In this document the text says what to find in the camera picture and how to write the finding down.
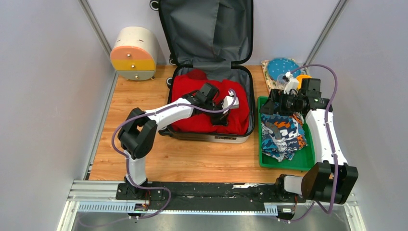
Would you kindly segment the blue orange patterned shorts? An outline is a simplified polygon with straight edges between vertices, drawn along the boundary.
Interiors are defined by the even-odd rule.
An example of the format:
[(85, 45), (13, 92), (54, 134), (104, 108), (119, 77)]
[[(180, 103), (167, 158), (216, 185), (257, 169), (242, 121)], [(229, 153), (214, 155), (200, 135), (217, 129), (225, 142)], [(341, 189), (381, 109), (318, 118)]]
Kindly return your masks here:
[(292, 160), (295, 152), (308, 146), (300, 113), (292, 116), (261, 114), (261, 152), (282, 162)]

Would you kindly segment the red garment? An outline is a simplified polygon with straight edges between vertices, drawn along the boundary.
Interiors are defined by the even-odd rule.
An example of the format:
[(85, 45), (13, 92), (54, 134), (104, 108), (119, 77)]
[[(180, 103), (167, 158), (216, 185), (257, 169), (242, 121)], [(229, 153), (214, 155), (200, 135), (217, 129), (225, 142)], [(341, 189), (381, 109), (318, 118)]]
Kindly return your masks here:
[(230, 114), (227, 117), (227, 125), (214, 126), (210, 121), (209, 115), (200, 113), (173, 123), (172, 128), (180, 132), (223, 133), (235, 135), (245, 134), (249, 128), (250, 107), (246, 91), (238, 82), (228, 79), (222, 81), (209, 80), (203, 71), (192, 70), (187, 74), (175, 77), (172, 87), (171, 102), (194, 90), (199, 90), (207, 82), (216, 86), (220, 91), (218, 97), (216, 97), (217, 103), (228, 95), (229, 89), (233, 89), (237, 93), (239, 108), (230, 111)]

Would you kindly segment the astronaut print suitcase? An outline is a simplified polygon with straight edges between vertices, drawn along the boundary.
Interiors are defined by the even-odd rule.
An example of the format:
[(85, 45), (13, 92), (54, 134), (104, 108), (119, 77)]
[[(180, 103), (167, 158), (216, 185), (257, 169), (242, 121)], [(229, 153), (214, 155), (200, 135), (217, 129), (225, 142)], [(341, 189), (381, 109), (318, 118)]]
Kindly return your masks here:
[(202, 70), (210, 80), (231, 80), (246, 92), (249, 127), (242, 135), (225, 132), (184, 132), (174, 125), (159, 134), (179, 140), (243, 143), (255, 127), (253, 77), (244, 66), (253, 51), (254, 4), (251, 0), (159, 0), (161, 25), (176, 65), (168, 79), (169, 96), (175, 93), (175, 78)]

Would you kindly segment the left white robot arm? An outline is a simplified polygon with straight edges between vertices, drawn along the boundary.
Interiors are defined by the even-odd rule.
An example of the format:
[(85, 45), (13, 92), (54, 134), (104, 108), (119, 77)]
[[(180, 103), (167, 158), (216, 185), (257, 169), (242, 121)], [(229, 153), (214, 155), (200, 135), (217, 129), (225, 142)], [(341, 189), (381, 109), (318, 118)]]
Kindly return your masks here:
[(233, 89), (219, 103), (215, 102), (219, 89), (205, 83), (199, 90), (185, 94), (165, 106), (143, 111), (133, 109), (127, 120), (114, 131), (111, 144), (113, 149), (126, 160), (125, 183), (128, 193), (136, 200), (145, 197), (146, 156), (151, 151), (157, 132), (167, 126), (198, 114), (207, 114), (212, 122), (226, 124), (231, 109), (239, 107), (239, 99)]

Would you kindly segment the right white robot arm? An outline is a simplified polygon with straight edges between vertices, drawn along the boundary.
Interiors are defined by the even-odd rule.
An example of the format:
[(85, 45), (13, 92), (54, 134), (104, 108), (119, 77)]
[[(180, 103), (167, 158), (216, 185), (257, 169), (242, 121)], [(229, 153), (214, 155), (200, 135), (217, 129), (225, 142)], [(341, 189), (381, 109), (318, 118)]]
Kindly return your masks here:
[(333, 125), (332, 101), (323, 98), (320, 79), (306, 78), (297, 94), (272, 89), (260, 107), (263, 115), (291, 116), (301, 113), (311, 135), (316, 163), (303, 176), (280, 175), (274, 188), (275, 197), (288, 201), (293, 194), (306, 200), (344, 204), (357, 179), (358, 170), (344, 157)]

